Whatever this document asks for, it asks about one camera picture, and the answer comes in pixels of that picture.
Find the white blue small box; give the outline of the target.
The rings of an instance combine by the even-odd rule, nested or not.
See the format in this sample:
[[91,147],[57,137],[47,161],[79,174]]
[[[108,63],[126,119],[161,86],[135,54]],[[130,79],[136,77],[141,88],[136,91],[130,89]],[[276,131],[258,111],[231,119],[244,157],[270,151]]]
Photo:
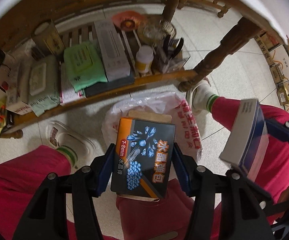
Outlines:
[[269,144],[264,115],[257,99],[241,100],[230,136],[219,158],[255,181]]

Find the black orange gel-ball box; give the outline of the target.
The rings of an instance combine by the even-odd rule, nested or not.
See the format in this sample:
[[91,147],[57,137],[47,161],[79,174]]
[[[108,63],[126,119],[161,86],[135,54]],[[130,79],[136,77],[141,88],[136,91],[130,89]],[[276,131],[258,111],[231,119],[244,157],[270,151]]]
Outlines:
[[148,202],[164,198],[174,137],[174,124],[122,117],[111,190],[121,197]]

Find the white red plastic trash bag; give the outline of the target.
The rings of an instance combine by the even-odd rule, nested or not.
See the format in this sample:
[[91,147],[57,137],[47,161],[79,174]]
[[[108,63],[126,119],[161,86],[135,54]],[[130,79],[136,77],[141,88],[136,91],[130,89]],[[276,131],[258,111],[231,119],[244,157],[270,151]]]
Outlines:
[[182,153],[200,161],[200,131],[184,96],[175,92],[148,93],[115,103],[102,123],[102,134],[107,145],[116,141],[122,117],[174,124],[175,142]]

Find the cardboard boxes on floor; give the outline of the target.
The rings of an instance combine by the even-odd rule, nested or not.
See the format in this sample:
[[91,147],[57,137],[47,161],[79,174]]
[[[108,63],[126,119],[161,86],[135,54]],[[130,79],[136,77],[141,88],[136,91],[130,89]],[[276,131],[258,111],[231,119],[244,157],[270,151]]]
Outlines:
[[289,112],[289,38],[284,44],[268,32],[261,31],[254,39],[269,65],[279,104]]

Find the beige left slipper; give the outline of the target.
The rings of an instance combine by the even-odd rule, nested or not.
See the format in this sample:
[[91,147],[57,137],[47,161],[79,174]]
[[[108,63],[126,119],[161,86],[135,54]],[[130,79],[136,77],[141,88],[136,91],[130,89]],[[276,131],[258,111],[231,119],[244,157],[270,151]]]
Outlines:
[[76,170],[91,164],[96,157],[95,145],[89,139],[59,121],[49,122],[45,133],[50,146],[65,155]]

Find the beige slipper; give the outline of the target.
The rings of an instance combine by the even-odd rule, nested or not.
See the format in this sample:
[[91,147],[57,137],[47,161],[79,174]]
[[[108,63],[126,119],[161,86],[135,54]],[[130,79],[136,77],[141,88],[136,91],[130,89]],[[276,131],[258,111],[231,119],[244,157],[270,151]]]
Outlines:
[[203,79],[186,93],[186,101],[192,112],[198,113],[200,111],[207,111],[208,102],[213,95],[214,93],[209,81]]
[[76,170],[91,164],[96,157],[95,145],[89,139],[59,121],[49,122],[45,133],[50,146],[65,155]]

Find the beige right slipper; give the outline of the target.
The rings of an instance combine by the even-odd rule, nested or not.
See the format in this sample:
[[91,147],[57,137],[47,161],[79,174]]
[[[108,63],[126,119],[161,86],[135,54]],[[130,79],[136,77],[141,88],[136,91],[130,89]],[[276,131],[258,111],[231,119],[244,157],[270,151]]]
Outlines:
[[213,95],[214,93],[209,81],[203,79],[186,93],[186,101],[192,112],[198,113],[200,111],[207,111],[208,102]]

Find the dark notebook on shelf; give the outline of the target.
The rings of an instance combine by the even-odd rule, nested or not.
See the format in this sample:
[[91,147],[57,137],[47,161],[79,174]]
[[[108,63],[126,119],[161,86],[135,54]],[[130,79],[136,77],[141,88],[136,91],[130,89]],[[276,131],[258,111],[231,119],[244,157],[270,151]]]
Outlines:
[[84,89],[84,95],[89,98],[91,96],[108,92],[113,89],[121,88],[123,86],[132,85],[135,81],[134,74],[131,73],[129,76],[122,77],[110,82],[98,82],[92,86]]

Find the red white leaflet booklet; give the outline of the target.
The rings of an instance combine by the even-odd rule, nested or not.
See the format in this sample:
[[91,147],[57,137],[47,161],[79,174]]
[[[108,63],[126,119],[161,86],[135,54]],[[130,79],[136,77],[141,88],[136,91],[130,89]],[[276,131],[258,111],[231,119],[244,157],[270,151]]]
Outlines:
[[79,90],[76,92],[70,83],[66,69],[65,69],[65,63],[61,64],[61,80],[60,80],[60,105],[67,105],[68,103],[80,100],[85,98],[85,94],[83,90]]

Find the white yellow pill bottle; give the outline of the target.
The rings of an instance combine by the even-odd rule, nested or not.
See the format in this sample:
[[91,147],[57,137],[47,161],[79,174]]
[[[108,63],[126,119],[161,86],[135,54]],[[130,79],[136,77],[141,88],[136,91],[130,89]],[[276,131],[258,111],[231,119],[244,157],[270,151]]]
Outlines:
[[149,72],[154,59],[154,52],[151,46],[143,45],[136,53],[135,67],[140,74]]

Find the grey white box on shelf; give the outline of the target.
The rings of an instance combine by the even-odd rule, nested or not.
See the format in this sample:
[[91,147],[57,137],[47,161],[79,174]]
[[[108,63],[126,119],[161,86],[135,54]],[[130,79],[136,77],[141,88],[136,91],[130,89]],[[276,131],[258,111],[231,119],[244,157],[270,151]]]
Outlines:
[[112,20],[96,21],[94,25],[108,81],[129,76],[131,66]]

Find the bright green packet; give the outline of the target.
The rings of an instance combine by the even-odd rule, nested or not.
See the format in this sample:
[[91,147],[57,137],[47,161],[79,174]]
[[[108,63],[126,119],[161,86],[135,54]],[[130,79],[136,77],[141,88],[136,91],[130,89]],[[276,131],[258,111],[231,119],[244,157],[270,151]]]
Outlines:
[[66,48],[64,63],[66,75],[75,92],[98,82],[108,82],[102,60],[91,41]]

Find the green wet wipes pack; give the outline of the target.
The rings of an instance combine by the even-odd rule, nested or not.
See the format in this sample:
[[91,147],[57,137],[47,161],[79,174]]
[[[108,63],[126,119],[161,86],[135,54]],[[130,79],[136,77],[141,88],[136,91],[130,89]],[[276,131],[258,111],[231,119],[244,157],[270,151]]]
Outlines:
[[20,64],[15,112],[25,115],[33,112],[40,116],[58,106],[58,62],[49,55],[39,61],[27,60]]

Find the olive cylindrical tin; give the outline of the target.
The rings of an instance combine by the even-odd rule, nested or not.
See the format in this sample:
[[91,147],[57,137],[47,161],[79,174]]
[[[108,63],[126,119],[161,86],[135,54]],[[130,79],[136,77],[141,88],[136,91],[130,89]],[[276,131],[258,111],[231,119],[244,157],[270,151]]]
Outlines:
[[64,43],[51,19],[38,25],[32,32],[31,37],[37,48],[45,56],[59,56],[65,50]]

